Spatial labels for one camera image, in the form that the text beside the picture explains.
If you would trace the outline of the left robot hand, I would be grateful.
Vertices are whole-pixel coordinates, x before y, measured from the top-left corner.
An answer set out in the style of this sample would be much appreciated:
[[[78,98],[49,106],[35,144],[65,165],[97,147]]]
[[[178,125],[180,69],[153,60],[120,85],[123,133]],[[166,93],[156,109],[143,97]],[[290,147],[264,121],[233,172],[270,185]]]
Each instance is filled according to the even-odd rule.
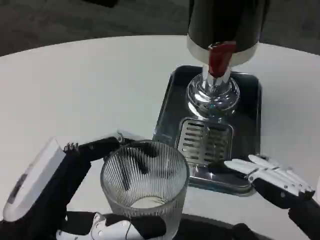
[[[132,144],[145,156],[157,150],[140,136],[116,131],[84,144],[60,146],[51,138],[20,176],[2,212],[3,240],[150,240],[167,233],[159,216],[68,211],[67,206],[92,162]]]

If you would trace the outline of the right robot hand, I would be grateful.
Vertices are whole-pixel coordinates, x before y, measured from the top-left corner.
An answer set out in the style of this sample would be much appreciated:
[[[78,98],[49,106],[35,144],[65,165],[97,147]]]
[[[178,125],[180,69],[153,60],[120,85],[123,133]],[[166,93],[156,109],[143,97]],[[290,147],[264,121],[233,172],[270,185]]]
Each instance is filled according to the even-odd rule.
[[[231,174],[248,180],[265,200],[288,210],[288,217],[310,239],[320,238],[320,203],[316,189],[291,168],[270,161],[260,154],[248,160],[233,158],[207,165],[212,174]]]

